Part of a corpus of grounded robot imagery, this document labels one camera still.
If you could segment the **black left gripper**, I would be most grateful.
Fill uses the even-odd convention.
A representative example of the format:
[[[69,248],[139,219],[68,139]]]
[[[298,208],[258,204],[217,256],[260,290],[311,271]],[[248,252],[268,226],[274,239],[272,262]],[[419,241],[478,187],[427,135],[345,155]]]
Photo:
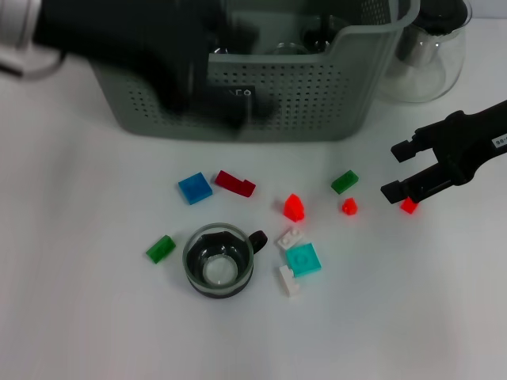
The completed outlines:
[[[238,129],[276,102],[253,85],[207,85],[213,54],[250,54],[259,31],[226,1],[43,1],[33,40],[134,72],[167,108]]]

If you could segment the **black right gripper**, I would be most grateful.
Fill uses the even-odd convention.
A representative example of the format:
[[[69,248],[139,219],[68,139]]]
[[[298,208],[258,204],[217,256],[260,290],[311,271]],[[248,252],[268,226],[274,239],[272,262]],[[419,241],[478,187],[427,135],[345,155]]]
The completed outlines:
[[[453,185],[466,184],[482,164],[506,152],[505,145],[495,142],[505,134],[504,101],[475,114],[453,112],[444,120],[418,128],[410,141],[392,146],[391,153],[405,162],[431,149],[439,164],[385,184],[381,192],[391,204],[406,198],[420,203]]]

